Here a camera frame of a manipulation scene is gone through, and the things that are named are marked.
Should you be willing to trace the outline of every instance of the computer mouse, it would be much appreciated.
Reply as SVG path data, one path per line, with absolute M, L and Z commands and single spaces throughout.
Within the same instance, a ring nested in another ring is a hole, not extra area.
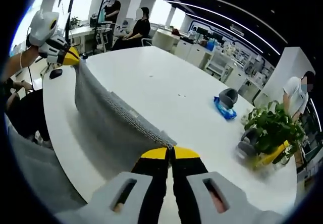
M 62 69 L 55 69 L 55 70 L 51 71 L 49 78 L 50 79 L 57 78 L 58 76 L 62 75 L 62 73 L 63 73 Z

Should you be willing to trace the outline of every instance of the ceiling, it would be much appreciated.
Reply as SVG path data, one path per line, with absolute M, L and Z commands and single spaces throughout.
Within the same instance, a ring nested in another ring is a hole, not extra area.
M 267 41 L 279 53 L 286 46 L 300 46 L 316 71 L 319 70 L 323 43 L 323 0 L 179 0 L 206 8 L 244 25 Z M 179 4 L 173 4 L 185 10 Z M 213 13 L 189 7 L 195 15 L 229 28 L 233 23 Z M 268 26 L 281 35 L 287 43 Z M 280 56 L 253 33 L 242 28 L 244 37 L 259 47 L 274 66 Z

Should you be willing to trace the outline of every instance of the window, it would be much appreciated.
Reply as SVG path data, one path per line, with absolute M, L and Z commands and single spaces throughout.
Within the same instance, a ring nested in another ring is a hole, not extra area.
M 92 0 L 73 0 L 71 17 L 78 17 L 81 21 L 87 21 Z M 70 5 L 70 0 L 62 0 L 58 7 L 59 0 L 55 0 L 52 11 L 59 14 L 66 14 Z
M 16 30 L 15 37 L 11 44 L 11 48 L 13 48 L 15 45 L 19 45 L 20 43 L 26 40 L 27 30 L 30 26 L 31 20 L 36 14 L 36 12 L 40 10 L 41 3 L 42 0 L 35 0 L 34 3 L 29 7 Z
M 164 0 L 156 0 L 150 13 L 149 21 L 151 23 L 165 25 L 171 8 L 170 3 Z
M 176 8 L 175 13 L 173 15 L 171 26 L 174 26 L 176 29 L 180 30 L 185 18 L 185 12 Z

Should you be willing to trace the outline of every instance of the white shirt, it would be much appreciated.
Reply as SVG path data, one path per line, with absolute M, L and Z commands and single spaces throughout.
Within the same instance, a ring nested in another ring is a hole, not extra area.
M 290 78 L 283 89 L 289 96 L 289 115 L 293 117 L 297 111 L 303 114 L 308 101 L 308 93 L 301 90 L 301 79 Z

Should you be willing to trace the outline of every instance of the white robotic arm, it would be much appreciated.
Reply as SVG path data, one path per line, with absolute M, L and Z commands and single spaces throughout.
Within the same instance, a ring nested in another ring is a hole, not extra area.
M 80 57 L 77 50 L 68 45 L 63 37 L 55 34 L 58 18 L 57 12 L 37 11 L 30 24 L 27 41 L 30 45 L 38 46 L 39 55 L 49 63 L 78 64 Z

